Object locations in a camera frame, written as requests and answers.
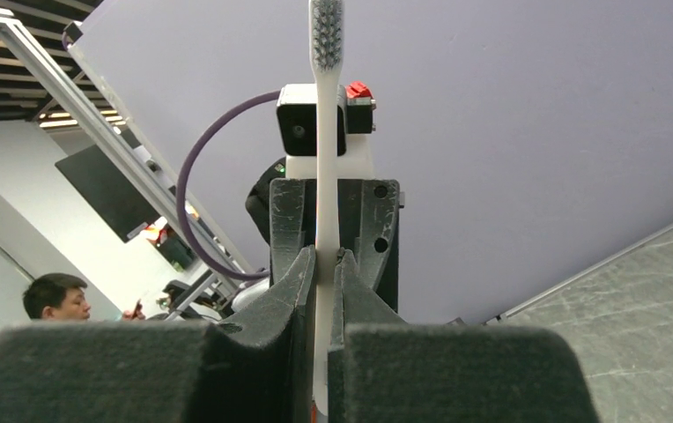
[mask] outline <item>marble surface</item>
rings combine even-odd
[[[602,422],[673,423],[673,230],[505,322],[567,340]]]

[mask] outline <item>man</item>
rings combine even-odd
[[[86,282],[64,273],[49,273],[33,281],[23,293],[23,306],[32,320],[80,321],[90,318]],[[142,306],[125,311],[121,320],[144,320]]]

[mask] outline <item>black foam pad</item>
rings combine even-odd
[[[353,324],[350,422],[597,423],[573,351],[548,330]]]
[[[278,178],[285,177],[285,174],[278,169],[284,168],[285,158],[278,159],[269,166],[256,181],[246,198],[246,211],[254,221],[256,228],[262,238],[270,242],[270,222],[269,222],[269,196],[271,182]]]
[[[181,421],[208,326],[44,323],[6,330],[0,423]]]

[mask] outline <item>toothbrush head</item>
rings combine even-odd
[[[311,66],[314,72],[337,70],[342,65],[342,0],[311,0]]]

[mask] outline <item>white toothbrush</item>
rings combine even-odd
[[[328,415],[327,354],[339,250],[337,204],[337,89],[342,72],[342,0],[309,0],[310,58],[316,102],[314,399]]]

